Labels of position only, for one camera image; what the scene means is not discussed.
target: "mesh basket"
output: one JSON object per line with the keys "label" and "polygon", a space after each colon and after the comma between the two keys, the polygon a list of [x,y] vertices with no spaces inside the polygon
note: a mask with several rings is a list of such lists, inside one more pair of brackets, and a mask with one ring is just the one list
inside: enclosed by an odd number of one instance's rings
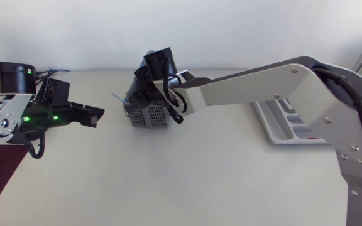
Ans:
{"label": "mesh basket", "polygon": [[[125,95],[124,100],[128,102],[129,96],[139,89],[138,82],[134,78],[131,87]],[[126,116],[131,120],[132,126],[138,127],[167,127],[168,126],[168,111],[166,108],[157,105],[149,105],[144,109],[138,109],[132,114],[125,111]]]}

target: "plastic tray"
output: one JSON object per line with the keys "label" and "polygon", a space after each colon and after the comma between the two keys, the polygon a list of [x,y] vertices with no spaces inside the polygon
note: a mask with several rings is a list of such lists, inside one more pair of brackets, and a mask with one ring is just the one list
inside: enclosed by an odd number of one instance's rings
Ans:
{"label": "plastic tray", "polygon": [[288,100],[252,103],[273,144],[327,144],[301,120]]}

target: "screw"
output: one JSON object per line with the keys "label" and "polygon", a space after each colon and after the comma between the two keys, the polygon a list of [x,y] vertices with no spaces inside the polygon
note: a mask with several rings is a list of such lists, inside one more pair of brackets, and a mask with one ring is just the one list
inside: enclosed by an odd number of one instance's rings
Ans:
{"label": "screw", "polygon": [[1,126],[2,126],[3,128],[7,128],[8,124],[9,124],[9,122],[8,122],[7,119],[3,119],[3,120],[1,121]]}
{"label": "screw", "polygon": [[362,164],[362,159],[357,159],[357,164]]}
{"label": "screw", "polygon": [[359,151],[359,147],[356,145],[351,146],[352,151]]}
{"label": "screw", "polygon": [[330,117],[326,117],[325,122],[329,124],[329,123],[333,122],[333,120]]}

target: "metal wire basket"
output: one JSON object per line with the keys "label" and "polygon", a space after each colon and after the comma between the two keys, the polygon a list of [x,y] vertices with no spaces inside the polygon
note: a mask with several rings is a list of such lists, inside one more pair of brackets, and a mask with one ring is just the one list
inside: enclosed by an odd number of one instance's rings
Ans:
{"label": "metal wire basket", "polygon": [[[129,96],[139,89],[138,81],[134,78],[131,87],[125,94],[125,102],[128,102]],[[138,109],[132,114],[125,111],[126,116],[131,120],[132,126],[136,127],[167,127],[168,126],[168,111],[166,108],[157,105],[149,105],[144,109]]]}

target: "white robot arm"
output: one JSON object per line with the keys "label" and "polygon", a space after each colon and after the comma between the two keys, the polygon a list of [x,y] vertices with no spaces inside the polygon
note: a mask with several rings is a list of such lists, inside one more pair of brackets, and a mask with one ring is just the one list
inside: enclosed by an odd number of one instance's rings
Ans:
{"label": "white robot arm", "polygon": [[135,72],[140,89],[125,106],[128,113],[156,104],[176,122],[213,105],[288,99],[302,121],[336,148],[347,181],[347,225],[362,225],[362,77],[309,57],[218,79],[177,73],[169,48],[145,56]]}

